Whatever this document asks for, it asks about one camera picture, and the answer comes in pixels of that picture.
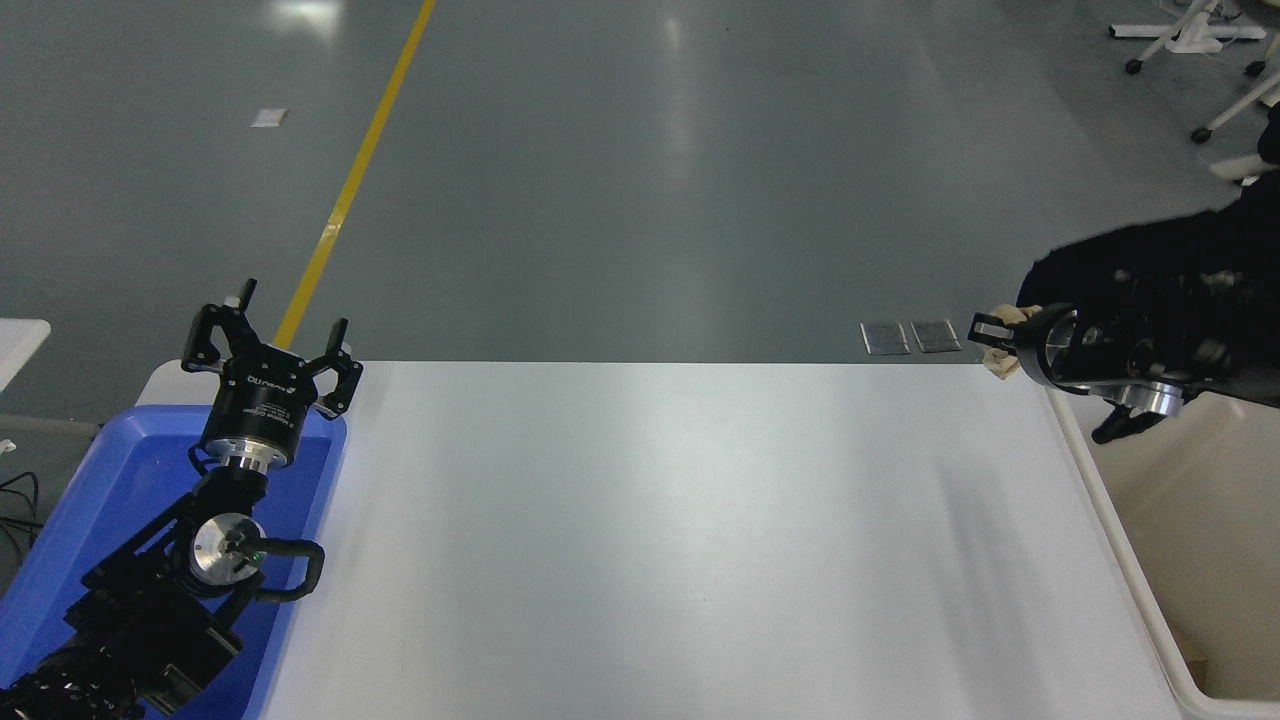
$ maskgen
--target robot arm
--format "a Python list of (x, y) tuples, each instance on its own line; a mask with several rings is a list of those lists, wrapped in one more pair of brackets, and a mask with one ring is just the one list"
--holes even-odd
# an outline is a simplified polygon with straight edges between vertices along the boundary
[[(232, 626), (251, 602), (293, 602), (319, 583), (324, 550), (266, 537), (253, 505), (266, 496), (266, 473), (293, 461), (307, 409), (344, 413), (362, 368), (342, 347), (346, 320), (310, 363), (260, 342), (244, 319), (253, 287), (202, 307), (183, 356), (187, 372), (221, 375), (198, 443), (218, 466), (82, 578), (87, 592), (65, 615), (76, 634), (0, 689), (0, 720), (138, 719), (142, 700), (172, 715), (239, 653)], [(227, 336), (225, 360), (215, 328)], [(338, 386), (319, 397), (314, 378), (329, 369)], [(268, 555), (306, 557), (303, 582), (264, 588)], [(215, 610), (202, 605), (219, 597)]]
[[(1280, 111), (1258, 143), (1280, 155)], [(1021, 323), (974, 316), (969, 340), (1038, 383), (1115, 406), (1094, 441), (1140, 433), (1202, 392), (1280, 407), (1280, 172), (1217, 211), (1108, 232), (1027, 274)]]

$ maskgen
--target yellow floor line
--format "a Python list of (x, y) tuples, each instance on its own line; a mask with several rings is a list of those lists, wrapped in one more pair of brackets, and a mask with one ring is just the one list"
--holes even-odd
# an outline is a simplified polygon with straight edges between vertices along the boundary
[(271, 341), (271, 345), (282, 350), (288, 350), (293, 342), (293, 336), (298, 332), (298, 325), (302, 323), (302, 315), (306, 314), (307, 305), (311, 302), (311, 295), (316, 290), (316, 283), (320, 282), (320, 274), (324, 273), (324, 266), (329, 261), (329, 254), (333, 252), (333, 246), (338, 242), (338, 233), (342, 232), (342, 224), (347, 220), (347, 211), (351, 209), (351, 202), (356, 199), (356, 192), (360, 191), (360, 182), (365, 179), (369, 160), (374, 156), (374, 150), (378, 147), (378, 138), (381, 137), (383, 127), (387, 126), (387, 117), (390, 115), (392, 105), (396, 104), (401, 83), (404, 82), (404, 73), (408, 72), (408, 65), (413, 61), (413, 53), (417, 51), (417, 44), (422, 38), (426, 20), (431, 18), (433, 8), (435, 8), (435, 0), (424, 0), (422, 8), (417, 12), (417, 19), (413, 20), (413, 29), (410, 31), (408, 40), (404, 41), (399, 60), (396, 61), (396, 69), (392, 70), (392, 77), (387, 81), (387, 90), (383, 91), (383, 99), (378, 102), (374, 120), (369, 123), (369, 129), (365, 131), (365, 140), (360, 143), (360, 151), (356, 152), (356, 161), (351, 164), (351, 172), (347, 173), (347, 181), (342, 183), (338, 201), (334, 202), (333, 211), (329, 213), (329, 222), (325, 223), (324, 232), (320, 233), (320, 241), (316, 242), (316, 249), (311, 254), (311, 260), (307, 261), (306, 270), (302, 272), (302, 279), (298, 282), (297, 290), (293, 291), (293, 299), (289, 300), (289, 306), (284, 311), (280, 327), (275, 331), (275, 338)]

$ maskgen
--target gray floor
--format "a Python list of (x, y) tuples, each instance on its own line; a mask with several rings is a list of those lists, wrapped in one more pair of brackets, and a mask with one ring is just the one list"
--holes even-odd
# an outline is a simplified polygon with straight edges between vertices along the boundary
[[(416, 5), (0, 6), (0, 316), (54, 327), (0, 413), (110, 418), (251, 274), (269, 337)], [(1187, 133), (1262, 49), (1125, 76), (1106, 26), (1165, 18), (440, 0), (294, 350), (339, 315), (412, 360), (864, 363), (860, 320), (963, 329), (1053, 246), (1235, 196), (1206, 167), (1262, 113)], [(19, 439), (0, 474), (47, 512), (82, 447)]]

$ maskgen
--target small white label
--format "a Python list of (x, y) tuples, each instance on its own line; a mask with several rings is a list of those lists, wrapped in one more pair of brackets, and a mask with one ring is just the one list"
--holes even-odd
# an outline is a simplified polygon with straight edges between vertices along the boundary
[(284, 115), (288, 114), (288, 108), (262, 108), (257, 111), (253, 118), (253, 123), (248, 127), (251, 128), (278, 128), (280, 123), (284, 122)]

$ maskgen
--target black cable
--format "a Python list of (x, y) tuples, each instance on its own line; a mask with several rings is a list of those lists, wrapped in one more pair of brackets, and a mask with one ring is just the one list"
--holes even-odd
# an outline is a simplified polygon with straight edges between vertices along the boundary
[(26, 527), (22, 527), (22, 525), (17, 525), (14, 523), (9, 523), (8, 520), (3, 520), (3, 519), (0, 519), (0, 528), (12, 528), (14, 530), (18, 530), (19, 533), (26, 533), (27, 534), (27, 550), (31, 550), (31, 548), (36, 547), (36, 530), (33, 528), (26, 528)]
[(44, 523), (28, 523), (26, 520), (19, 520), (18, 518), (6, 518), (4, 515), (0, 515), (0, 525), (9, 525), (15, 530), (27, 533), (27, 550), (36, 547), (36, 537), (40, 536), (37, 530), (45, 529)]
[(26, 473), (19, 473), (19, 474), (9, 478), (8, 480), (0, 483), (0, 489), (4, 489), (6, 487), (14, 484), (14, 483), (17, 483), (18, 480), (20, 480), (23, 478), (27, 478), (27, 479), (31, 480), (31, 498), (32, 498), (31, 500), (31, 519), (35, 520), (36, 519), (36, 507), (40, 507), (40, 478), (37, 478), (35, 473), (32, 473), (31, 470), (27, 470)]
[(44, 529), (45, 527), (44, 523), (28, 523), (26, 520), (19, 520), (17, 518), (8, 518), (4, 515), (0, 515), (0, 523), (9, 523), (10, 525), (19, 525), (23, 528), (35, 528), (37, 530)]
[(27, 497), (26, 495), (18, 492), (15, 489), (0, 488), (0, 492), (3, 492), (5, 495), (17, 495), (18, 497), (20, 497), (22, 501), (27, 503), (27, 511), (31, 512), (31, 519), (32, 520), (36, 519), (36, 503), (32, 502), (32, 500), (29, 497)]
[(24, 556), (22, 552), (22, 546), (18, 544), (18, 538), (13, 537), (13, 533), (9, 532), (9, 528), (4, 527), (3, 524), (0, 524), (0, 532), (3, 532), (6, 538), (9, 538), (9, 544), (12, 544), (13, 551), (18, 553), (18, 562), (22, 562), (22, 559)]

